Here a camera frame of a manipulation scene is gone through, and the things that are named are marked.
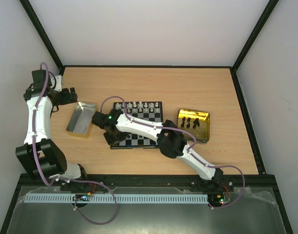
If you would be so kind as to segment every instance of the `yellow tray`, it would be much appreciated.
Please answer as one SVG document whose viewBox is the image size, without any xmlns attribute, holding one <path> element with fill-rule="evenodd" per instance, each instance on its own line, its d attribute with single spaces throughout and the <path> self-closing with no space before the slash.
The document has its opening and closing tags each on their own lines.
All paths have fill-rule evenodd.
<svg viewBox="0 0 298 234">
<path fill-rule="evenodd" d="M 193 128 L 196 119 L 199 119 L 200 125 Z M 180 109 L 178 111 L 177 127 L 193 134 L 198 143 L 206 144 L 209 141 L 209 113 L 207 112 Z M 184 134 L 184 137 L 186 140 L 193 140 L 187 134 Z"/>
</svg>

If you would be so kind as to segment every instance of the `wooden table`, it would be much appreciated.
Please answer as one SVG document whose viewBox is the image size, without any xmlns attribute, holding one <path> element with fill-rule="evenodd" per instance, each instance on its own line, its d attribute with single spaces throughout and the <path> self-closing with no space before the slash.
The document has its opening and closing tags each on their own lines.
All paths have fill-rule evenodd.
<svg viewBox="0 0 298 234">
<path fill-rule="evenodd" d="M 195 151 L 215 165 L 235 165 L 244 174 L 258 174 L 229 69 L 225 68 L 88 68 L 67 67 L 64 87 L 74 87 L 78 101 L 97 104 L 109 96 L 125 101 L 163 102 L 164 120 L 177 122 L 180 108 L 210 113 L 210 141 Z M 109 100 L 103 109 L 110 111 Z M 163 156 L 159 149 L 111 150 L 104 130 L 93 126 L 88 138 L 76 137 L 66 127 L 76 103 L 60 106 L 51 119 L 52 139 L 68 161 L 88 174 L 194 175 L 181 160 Z M 225 174 L 238 174 L 231 168 Z"/>
</svg>

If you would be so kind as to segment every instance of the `white wall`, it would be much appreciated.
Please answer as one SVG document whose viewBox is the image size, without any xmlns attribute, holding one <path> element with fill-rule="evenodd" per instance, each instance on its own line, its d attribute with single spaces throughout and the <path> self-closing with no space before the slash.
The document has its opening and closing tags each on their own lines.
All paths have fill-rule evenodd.
<svg viewBox="0 0 298 234">
<path fill-rule="evenodd" d="M 298 0 L 281 0 L 238 76 L 262 158 L 298 234 Z"/>
<path fill-rule="evenodd" d="M 268 0 L 31 0 L 63 64 L 232 66 Z"/>
<path fill-rule="evenodd" d="M 23 168 L 15 156 L 28 125 L 23 99 L 40 62 L 57 67 L 18 0 L 0 1 L 0 228 Z"/>
</svg>

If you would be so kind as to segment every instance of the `gray floor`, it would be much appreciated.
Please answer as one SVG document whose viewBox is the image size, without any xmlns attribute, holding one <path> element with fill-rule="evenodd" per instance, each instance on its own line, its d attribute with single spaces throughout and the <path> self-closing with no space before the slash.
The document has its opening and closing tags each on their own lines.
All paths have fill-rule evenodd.
<svg viewBox="0 0 298 234">
<path fill-rule="evenodd" d="M 35 188 L 23 188 L 21 195 Z M 127 193 L 129 189 L 116 189 Z M 179 193 L 177 190 L 130 189 L 130 193 Z M 230 208 L 211 210 L 202 204 L 119 204 L 110 224 L 96 226 L 83 220 L 71 204 L 23 203 L 15 208 L 9 234 L 284 234 L 270 188 L 251 188 Z M 82 212 L 106 221 L 113 204 L 88 204 Z"/>
</svg>

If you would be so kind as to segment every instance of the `purple cable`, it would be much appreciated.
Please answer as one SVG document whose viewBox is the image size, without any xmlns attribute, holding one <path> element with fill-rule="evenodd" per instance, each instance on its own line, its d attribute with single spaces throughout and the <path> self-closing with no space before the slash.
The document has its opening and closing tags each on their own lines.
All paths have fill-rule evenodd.
<svg viewBox="0 0 298 234">
<path fill-rule="evenodd" d="M 124 101 L 123 98 L 119 97 L 119 96 L 111 96 L 107 99 L 105 99 L 102 103 L 101 103 L 101 106 L 100 106 L 100 112 L 102 112 L 102 107 L 104 106 L 105 102 L 108 101 L 109 99 L 111 98 L 118 98 L 118 99 L 121 99 L 123 101 L 123 104 L 124 104 L 124 114 L 125 114 L 125 117 L 130 120 L 131 118 L 128 116 L 127 114 L 127 111 L 126 111 L 126 103 Z M 147 126 L 147 127 L 154 127 L 153 125 L 150 125 L 150 124 L 146 124 L 146 123 L 142 123 L 142 122 L 139 122 L 137 120 L 133 120 L 134 123 L 138 123 L 140 125 L 144 125 L 144 126 Z M 166 129 L 166 130 L 173 130 L 173 131 L 178 131 L 178 132 L 182 132 L 182 133 L 185 133 L 189 136 L 191 136 L 191 138 L 193 139 L 193 144 L 187 148 L 187 151 L 189 154 L 191 154 L 199 163 L 201 163 L 202 165 L 208 167 L 208 168 L 225 168 L 225 167 L 231 167 L 231 168 L 235 168 L 237 169 L 240 173 L 241 173 L 241 176 L 242 176 L 242 180 L 243 180 L 243 186 L 242 186 L 242 189 L 241 189 L 241 192 L 239 194 L 239 196 L 233 201 L 231 202 L 230 204 L 227 204 L 225 206 L 222 206 L 222 207 L 212 207 L 211 204 L 209 203 L 209 206 L 214 209 L 214 210 L 219 210 L 219 209 L 222 209 L 222 208 L 226 208 L 226 207 L 229 207 L 229 206 L 232 206 L 235 202 L 237 202 L 241 196 L 243 195 L 244 193 L 244 189 L 245 189 L 245 178 L 244 178 L 244 174 L 243 172 L 236 166 L 233 166 L 233 165 L 225 165 L 225 166 L 210 166 L 210 165 L 206 165 L 205 163 L 203 163 L 201 160 L 198 159 L 198 157 L 196 157 L 193 153 L 190 153 L 189 150 L 192 149 L 196 143 L 197 143 L 197 139 L 194 137 L 194 135 L 192 135 L 191 133 L 185 131 L 185 130 L 182 130 L 182 129 L 178 129 L 178 128 L 170 128 L 170 127 L 163 127 L 163 126 L 156 126 L 157 129 Z"/>
<path fill-rule="evenodd" d="M 38 107 L 38 104 L 40 103 L 44 93 L 45 93 L 45 89 L 46 89 L 46 86 L 47 86 L 47 82 L 48 82 L 48 77 L 49 77 L 49 71 L 48 71 L 48 66 L 45 62 L 42 62 L 40 64 L 40 69 L 42 69 L 42 66 L 45 66 L 45 82 L 44 82 L 44 86 L 43 86 L 43 89 L 36 101 L 36 104 L 35 104 L 35 107 L 36 109 L 33 110 L 33 113 L 32 113 L 32 132 L 36 132 L 36 116 L 37 116 L 37 107 Z M 37 141 L 37 138 L 36 138 L 36 135 L 33 135 L 32 136 L 32 149 L 33 149 L 33 156 L 34 156 L 34 161 L 36 162 L 36 166 L 37 166 L 37 170 L 38 170 L 38 173 L 40 174 L 44 184 L 47 186 L 47 187 L 50 187 L 54 181 L 55 181 L 55 178 L 52 179 L 52 181 L 49 183 L 44 174 L 43 174 L 43 171 L 41 170 L 41 166 L 40 166 L 40 162 L 38 161 L 38 157 L 37 157 L 37 144 L 36 144 L 36 141 Z"/>
<path fill-rule="evenodd" d="M 95 225 L 104 225 L 104 224 L 108 224 L 108 223 L 110 223 L 112 220 L 114 220 L 114 218 L 116 217 L 117 212 L 118 212 L 118 203 L 116 202 L 116 197 L 115 197 L 113 191 L 112 191 L 110 188 L 108 188 L 106 185 L 104 185 L 104 184 L 102 184 L 102 183 L 98 183 L 98 182 L 95 182 L 95 181 L 76 180 L 76 179 L 70 179 L 70 181 L 78 182 L 78 183 L 93 183 L 93 184 L 100 185 L 100 186 L 106 188 L 106 189 L 111 193 L 111 195 L 112 195 L 112 197 L 113 197 L 113 199 L 114 199 L 115 211 L 114 211 L 112 217 L 111 217 L 108 221 L 106 221 L 106 222 L 98 223 L 98 222 L 94 222 L 94 221 L 92 221 L 92 220 L 86 218 L 86 217 L 84 216 L 84 214 L 82 214 L 82 212 L 80 211 L 80 209 L 76 206 L 77 202 L 80 200 L 80 198 L 78 198 L 78 199 L 75 201 L 74 206 L 75 206 L 75 210 L 82 216 L 83 219 L 85 219 L 85 220 L 88 221 L 89 223 L 92 223 L 92 224 L 95 224 Z"/>
</svg>

